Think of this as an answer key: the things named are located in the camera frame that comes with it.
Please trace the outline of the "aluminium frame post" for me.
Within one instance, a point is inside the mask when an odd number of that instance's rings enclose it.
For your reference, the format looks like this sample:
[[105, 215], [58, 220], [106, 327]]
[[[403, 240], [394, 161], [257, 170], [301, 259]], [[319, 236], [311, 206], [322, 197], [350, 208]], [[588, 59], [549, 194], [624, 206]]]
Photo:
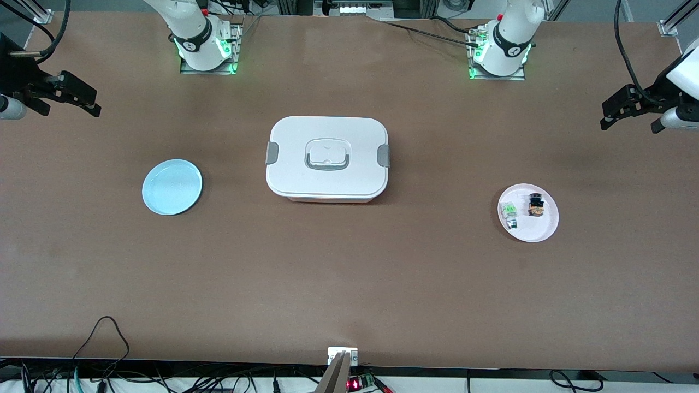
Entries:
[[682, 0], [664, 19], [657, 22], [662, 37], [676, 37], [678, 27], [699, 11], [699, 0]]
[[53, 18], [54, 12], [50, 8], [45, 8], [38, 0], [14, 0], [14, 2], [24, 8], [38, 24], [48, 24]]

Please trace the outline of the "light blue plate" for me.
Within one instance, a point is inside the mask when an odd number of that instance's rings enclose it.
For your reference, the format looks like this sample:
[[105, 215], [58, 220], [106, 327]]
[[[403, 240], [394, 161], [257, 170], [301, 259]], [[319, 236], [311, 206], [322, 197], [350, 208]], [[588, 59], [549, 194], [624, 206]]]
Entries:
[[177, 216], [192, 208], [203, 192], [199, 168], [184, 159], [157, 164], [145, 176], [141, 196], [145, 206], [160, 216]]

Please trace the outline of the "circuit board with red light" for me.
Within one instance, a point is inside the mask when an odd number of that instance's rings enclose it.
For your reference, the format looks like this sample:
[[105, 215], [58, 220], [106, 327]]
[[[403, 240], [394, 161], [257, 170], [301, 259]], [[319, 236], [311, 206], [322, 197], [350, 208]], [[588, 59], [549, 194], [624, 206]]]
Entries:
[[372, 373], [350, 376], [346, 383], [347, 393], [383, 393]]

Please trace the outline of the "white box base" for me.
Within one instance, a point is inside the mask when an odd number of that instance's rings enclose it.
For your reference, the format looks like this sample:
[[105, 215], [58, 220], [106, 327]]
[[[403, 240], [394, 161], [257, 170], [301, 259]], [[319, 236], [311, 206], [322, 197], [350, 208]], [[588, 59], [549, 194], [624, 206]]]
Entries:
[[337, 198], [337, 197], [311, 197], [311, 196], [288, 196], [287, 199], [299, 203], [326, 203], [326, 204], [364, 204], [372, 201], [373, 198]]

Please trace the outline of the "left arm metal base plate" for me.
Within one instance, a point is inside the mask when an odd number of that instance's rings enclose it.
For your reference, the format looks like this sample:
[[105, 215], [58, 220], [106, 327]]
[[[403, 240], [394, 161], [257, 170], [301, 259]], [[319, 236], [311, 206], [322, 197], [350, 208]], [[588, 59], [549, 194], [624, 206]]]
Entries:
[[469, 78], [470, 80], [502, 80], [502, 81], [524, 81], [526, 73], [524, 64], [527, 57], [524, 56], [521, 64], [516, 72], [510, 75], [496, 75], [485, 69], [483, 60], [486, 57], [491, 45], [489, 44], [488, 32], [485, 30], [486, 25], [479, 25], [477, 29], [469, 29], [469, 32], [464, 33], [467, 43], [474, 43], [475, 47], [467, 48], [467, 60], [469, 60]]

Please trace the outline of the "white lidded container box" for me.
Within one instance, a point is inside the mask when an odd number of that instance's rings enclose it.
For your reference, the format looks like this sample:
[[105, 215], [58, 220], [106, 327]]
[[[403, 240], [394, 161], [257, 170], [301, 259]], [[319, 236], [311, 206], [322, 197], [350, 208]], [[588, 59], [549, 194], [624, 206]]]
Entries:
[[[349, 166], [315, 171], [305, 165], [305, 146], [313, 139], [334, 138], [351, 145]], [[289, 116], [270, 131], [279, 145], [278, 160], [265, 165], [269, 188], [287, 197], [375, 198], [387, 187], [389, 168], [377, 164], [377, 148], [388, 144], [386, 127], [372, 118]]]

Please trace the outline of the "white power strip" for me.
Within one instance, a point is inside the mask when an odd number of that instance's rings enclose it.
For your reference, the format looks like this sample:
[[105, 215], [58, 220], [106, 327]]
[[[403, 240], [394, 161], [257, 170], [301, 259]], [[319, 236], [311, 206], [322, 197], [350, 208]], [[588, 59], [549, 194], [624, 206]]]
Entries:
[[340, 16], [394, 17], [393, 2], [337, 3], [335, 9]]

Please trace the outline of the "pale pink plate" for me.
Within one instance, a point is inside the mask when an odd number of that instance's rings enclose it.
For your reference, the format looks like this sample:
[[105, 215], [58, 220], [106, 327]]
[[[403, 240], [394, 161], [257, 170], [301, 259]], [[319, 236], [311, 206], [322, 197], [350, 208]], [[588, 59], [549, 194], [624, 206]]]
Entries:
[[[545, 200], [545, 212], [542, 217], [530, 217], [528, 215], [529, 194], [540, 193]], [[507, 230], [505, 222], [500, 215], [500, 204], [511, 201], [518, 209], [518, 228]], [[557, 230], [559, 224], [559, 210], [552, 196], [539, 186], [534, 184], [519, 183], [506, 188], [496, 204], [497, 218], [507, 233], [515, 239], [525, 243], [538, 243], [549, 239]]]

